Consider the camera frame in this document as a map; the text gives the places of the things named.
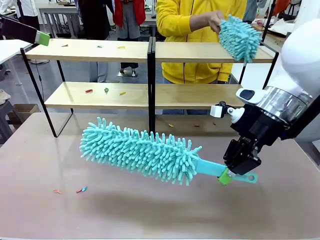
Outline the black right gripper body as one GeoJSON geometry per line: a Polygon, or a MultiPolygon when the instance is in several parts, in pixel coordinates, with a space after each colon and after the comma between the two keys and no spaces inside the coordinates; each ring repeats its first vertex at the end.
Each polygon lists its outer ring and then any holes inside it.
{"type": "Polygon", "coordinates": [[[258,147],[271,146],[285,131],[285,123],[273,115],[267,115],[262,108],[250,104],[243,107],[243,115],[230,127],[258,147]]]}

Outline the person's right hand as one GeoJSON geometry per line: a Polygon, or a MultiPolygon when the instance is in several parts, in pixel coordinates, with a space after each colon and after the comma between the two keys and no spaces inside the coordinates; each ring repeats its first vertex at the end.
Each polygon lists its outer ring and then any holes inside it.
{"type": "Polygon", "coordinates": [[[220,24],[224,19],[224,14],[220,10],[215,10],[208,13],[208,24],[210,28],[217,34],[219,34],[221,31],[220,24]]]}

